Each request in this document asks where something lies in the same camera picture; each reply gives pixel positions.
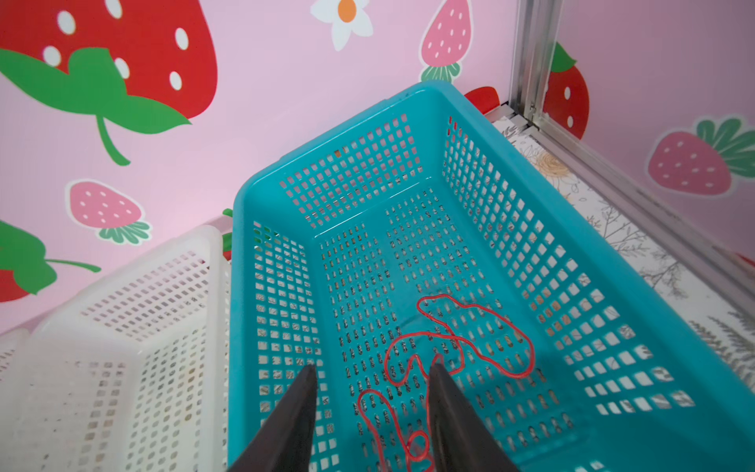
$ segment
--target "red rubber band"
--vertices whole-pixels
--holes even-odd
[[[459,307],[464,308],[464,309],[478,308],[478,309],[480,309],[480,310],[482,310],[482,311],[484,311],[486,313],[490,313],[491,315],[497,317],[499,320],[501,320],[504,323],[506,323],[506,325],[508,325],[510,328],[512,328],[522,338],[526,339],[527,340],[527,344],[529,344],[529,352],[530,352],[529,365],[527,366],[527,369],[525,369],[524,372],[520,372],[520,373],[515,373],[515,372],[509,372],[509,371],[507,371],[506,369],[504,369],[504,367],[501,364],[499,364],[498,362],[495,362],[490,357],[487,357],[484,354],[482,354],[482,352],[480,352],[480,350],[477,348],[477,346],[474,345],[474,343],[472,343],[472,341],[470,341],[470,340],[468,340],[466,338],[463,338],[461,336],[457,336],[454,333],[454,330],[451,329],[451,326],[448,325],[448,323],[445,323],[445,322],[437,319],[435,316],[433,316],[433,315],[429,314],[428,312],[426,312],[425,310],[423,310],[421,308],[421,306],[420,306],[425,301],[428,301],[428,300],[437,300],[439,298],[447,298],[447,299],[453,301]],[[451,295],[440,294],[440,295],[431,295],[431,296],[428,296],[428,297],[422,297],[422,298],[420,298],[419,301],[417,302],[417,311],[419,311],[420,313],[422,313],[426,318],[428,318],[428,319],[432,320],[433,322],[441,325],[443,328],[445,328],[450,333],[450,335],[442,335],[442,334],[439,334],[439,333],[433,333],[433,332],[429,332],[429,331],[423,331],[423,332],[411,333],[410,335],[401,335],[398,338],[394,339],[393,342],[388,347],[388,351],[386,352],[386,355],[385,355],[385,361],[383,362],[383,368],[385,369],[385,374],[386,374],[386,377],[388,378],[388,382],[391,383],[394,387],[399,388],[403,384],[405,384],[407,382],[408,378],[409,378],[409,372],[411,371],[411,367],[413,365],[416,365],[420,369],[420,372],[422,373],[422,377],[425,379],[425,382],[427,383],[427,386],[428,386],[428,391],[426,392],[426,395],[425,395],[425,402],[427,402],[427,397],[430,395],[430,390],[429,390],[430,384],[427,382],[428,374],[424,370],[424,366],[422,365],[422,359],[420,359],[419,354],[414,354],[411,357],[409,357],[409,362],[408,362],[408,365],[406,367],[406,373],[405,373],[404,377],[400,381],[393,380],[390,377],[390,371],[388,369],[388,360],[390,359],[390,351],[399,343],[399,341],[402,341],[402,340],[404,340],[406,338],[413,338],[413,337],[417,337],[417,336],[428,336],[430,338],[440,338],[440,339],[447,339],[447,340],[450,340],[450,341],[456,341],[456,344],[459,347],[459,356],[461,357],[461,365],[458,368],[456,368],[456,369],[452,370],[451,372],[449,372],[449,374],[451,374],[451,375],[459,374],[461,371],[464,370],[464,366],[465,366],[465,363],[464,363],[464,349],[462,347],[462,344],[469,345],[469,347],[472,348],[472,351],[474,351],[474,353],[481,360],[484,360],[488,364],[493,365],[496,369],[498,369],[498,371],[502,375],[506,375],[507,377],[510,377],[510,378],[527,378],[527,377],[530,376],[530,374],[532,373],[532,371],[535,370],[535,346],[532,344],[532,341],[530,340],[529,336],[527,336],[526,334],[524,334],[522,332],[522,330],[520,330],[519,328],[517,328],[508,319],[502,317],[501,315],[499,315],[498,313],[494,312],[493,310],[490,310],[490,309],[485,308],[484,306],[478,305],[478,304],[462,304],[460,301],[456,300]],[[433,357],[433,361],[430,363],[430,366],[432,366],[436,362],[443,362],[443,355],[442,354],[440,354],[440,353],[436,354]],[[404,441],[404,436],[403,436],[403,434],[401,432],[401,428],[399,427],[399,418],[396,415],[396,410],[393,409],[393,407],[388,402],[388,399],[385,396],[383,396],[382,393],[378,392],[377,390],[374,390],[374,389],[370,388],[370,389],[362,391],[359,394],[359,398],[357,399],[357,403],[358,403],[359,414],[362,416],[362,419],[365,420],[365,423],[367,424],[367,428],[370,430],[370,432],[372,433],[372,436],[374,437],[375,445],[377,446],[377,455],[380,457],[381,472],[387,472],[388,469],[386,468],[385,454],[383,452],[383,446],[382,446],[382,443],[380,441],[380,434],[378,433],[378,429],[375,428],[375,426],[372,424],[372,422],[367,418],[367,415],[364,412],[364,410],[362,410],[362,399],[368,393],[371,394],[371,395],[377,395],[377,397],[381,400],[381,402],[384,403],[385,406],[387,406],[388,409],[390,410],[390,414],[393,417],[393,425],[396,427],[396,433],[399,436],[399,442],[401,443],[401,447],[404,449],[404,454],[405,454],[405,458],[406,458],[406,470],[407,470],[407,472],[411,472],[411,463],[412,462],[421,462],[421,461],[425,461],[425,460],[430,461],[430,467],[427,468],[427,470],[425,472],[434,472],[434,470],[435,470],[435,463],[433,461],[432,456],[430,455],[430,437],[427,435],[427,433],[425,433],[423,430],[415,431],[414,433],[411,434],[411,436],[409,436],[409,438],[406,441]],[[427,423],[426,423],[425,427],[429,428],[430,427],[430,410],[427,408],[427,405],[425,405],[425,409],[427,410]],[[422,448],[422,451],[419,454],[413,455],[411,453],[411,445],[412,445],[412,443],[417,438],[424,439],[425,444],[424,444],[424,447]]]

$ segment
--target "strawberry seed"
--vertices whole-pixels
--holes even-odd
[[[183,86],[183,81],[181,81],[181,76],[178,75],[178,72],[173,71],[171,72],[170,76],[168,77],[168,80],[171,81],[171,87],[173,87],[174,90],[180,90]]]
[[[107,8],[107,12],[110,13],[110,16],[116,20],[119,20],[123,16],[123,7],[119,0],[105,0],[105,8]]]
[[[58,51],[55,46],[47,46],[42,51],[42,58],[45,59],[47,64],[53,67],[58,67],[60,65],[60,51]]]
[[[70,12],[62,10],[57,14],[57,27],[67,35],[72,35],[76,31],[76,21]]]
[[[121,74],[121,77],[123,77],[124,80],[128,79],[129,77],[131,77],[131,69],[129,69],[128,64],[126,63],[126,61],[124,61],[120,57],[116,57],[113,60],[113,62],[116,63],[116,69]]]
[[[182,51],[189,47],[189,36],[184,28],[176,28],[176,45]]]

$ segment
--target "pink strawberry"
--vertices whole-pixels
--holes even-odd
[[[80,224],[99,229],[100,239],[139,245],[152,236],[142,221],[141,207],[126,195],[95,180],[77,180],[67,190],[70,216]]]
[[[665,136],[648,162],[648,174],[668,189],[697,195],[720,195],[732,186],[732,174],[755,178],[755,131],[737,135],[742,122],[705,119],[697,135],[675,131]]]
[[[461,73],[459,61],[472,42],[472,15],[468,0],[446,0],[422,41],[422,61],[428,67],[420,80],[453,82]]]

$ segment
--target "strawberry decal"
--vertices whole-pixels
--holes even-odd
[[[233,218],[233,210],[230,208],[226,208],[225,210],[223,210],[223,214],[226,215],[227,217]],[[231,244],[232,239],[233,239],[233,232],[223,234],[223,257],[226,258],[226,261],[231,260],[231,251],[233,249],[233,246]]]
[[[203,112],[217,65],[198,0],[4,0],[0,73],[55,109],[94,116],[110,158],[128,165],[106,120],[162,133]]]
[[[140,245],[152,237],[149,224],[142,221],[144,210],[126,195],[95,180],[68,184],[66,207],[74,221],[97,230],[102,240]]]
[[[495,110],[501,105],[501,99],[498,98],[498,92],[493,87],[480,87],[468,91],[464,96],[485,115],[487,112]]]
[[[91,272],[100,268],[81,262],[45,259],[45,245],[24,230],[0,221],[0,303],[17,300],[57,280],[50,264],[67,264]]]
[[[733,176],[755,178],[755,131],[740,133],[742,121],[698,122],[695,132],[674,131],[661,139],[648,174],[662,187],[714,196],[732,187]]]
[[[461,59],[472,42],[469,0],[447,0],[440,7],[422,41],[420,56],[427,68],[420,81],[453,82],[461,74]]]
[[[548,76],[548,88],[543,113],[564,127],[577,139],[582,139],[590,118],[590,94],[579,69],[564,48],[556,43],[553,64]]]

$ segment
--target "blue plastic basket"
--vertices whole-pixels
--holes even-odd
[[[422,376],[397,390],[382,360],[395,336],[436,328],[414,305],[445,292],[535,343],[530,378],[472,356],[456,378],[522,470],[755,467],[750,391],[450,85],[411,87],[284,156],[244,185],[234,215],[231,461],[315,363],[310,470],[377,471],[356,399],[379,390],[405,436],[425,427]],[[526,343],[492,316],[428,310],[524,369]],[[418,336],[393,374],[433,352],[458,366],[454,346]],[[386,406],[363,407],[389,467],[405,469]]]

